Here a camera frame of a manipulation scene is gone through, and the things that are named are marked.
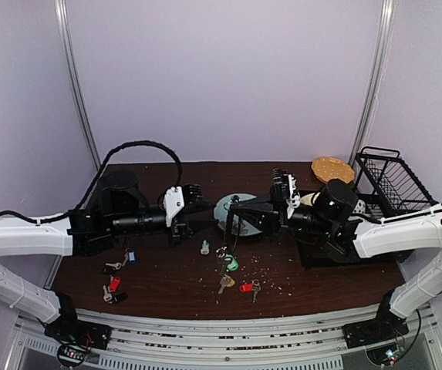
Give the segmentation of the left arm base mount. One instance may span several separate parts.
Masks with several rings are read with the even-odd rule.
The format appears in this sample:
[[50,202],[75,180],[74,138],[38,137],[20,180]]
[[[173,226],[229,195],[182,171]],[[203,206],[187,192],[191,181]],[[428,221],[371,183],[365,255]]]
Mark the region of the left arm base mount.
[[81,366],[93,355],[93,349],[106,350],[112,332],[109,325],[80,320],[76,313],[41,324],[44,334],[59,343],[56,358],[66,368]]

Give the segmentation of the red key tag with key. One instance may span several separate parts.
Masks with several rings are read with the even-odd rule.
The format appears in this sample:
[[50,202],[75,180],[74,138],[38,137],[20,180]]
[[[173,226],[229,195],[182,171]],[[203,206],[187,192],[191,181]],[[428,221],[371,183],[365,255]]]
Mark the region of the red key tag with key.
[[261,285],[258,279],[254,279],[251,283],[242,284],[239,287],[239,291],[243,294],[250,293],[252,295],[252,303],[257,301],[259,292],[261,291]]

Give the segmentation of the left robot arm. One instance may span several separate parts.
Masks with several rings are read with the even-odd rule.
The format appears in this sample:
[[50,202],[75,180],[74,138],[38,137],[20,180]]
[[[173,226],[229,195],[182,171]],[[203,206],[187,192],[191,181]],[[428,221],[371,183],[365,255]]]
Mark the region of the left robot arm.
[[[124,237],[164,235],[170,247],[213,227],[217,220],[193,220],[191,215],[214,209],[201,186],[175,185],[153,204],[140,192],[135,173],[116,171],[97,182],[96,200],[86,209],[35,219],[15,214],[0,217],[0,257],[48,254],[92,257]],[[0,264],[0,301],[29,313],[56,330],[68,342],[85,334],[72,299],[47,291]]]

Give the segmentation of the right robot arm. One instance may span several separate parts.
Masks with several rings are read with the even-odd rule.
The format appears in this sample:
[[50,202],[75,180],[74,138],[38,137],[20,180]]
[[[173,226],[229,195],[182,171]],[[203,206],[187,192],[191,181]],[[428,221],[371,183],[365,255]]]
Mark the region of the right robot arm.
[[312,199],[301,202],[292,176],[275,180],[270,194],[231,202],[234,217],[267,235],[286,230],[295,238],[316,237],[334,261],[361,261],[382,254],[436,248],[437,256],[409,281],[387,293],[369,323],[376,340],[387,339],[421,305],[442,293],[442,203],[409,214],[375,219],[355,211],[359,196],[341,180],[330,180]]

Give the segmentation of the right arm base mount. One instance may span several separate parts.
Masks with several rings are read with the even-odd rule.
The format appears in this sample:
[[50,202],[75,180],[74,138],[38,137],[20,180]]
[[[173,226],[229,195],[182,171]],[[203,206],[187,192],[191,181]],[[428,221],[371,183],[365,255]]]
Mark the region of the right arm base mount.
[[394,365],[400,357],[400,345],[409,328],[403,319],[381,321],[378,318],[342,327],[348,349],[366,347],[366,357],[381,367]]

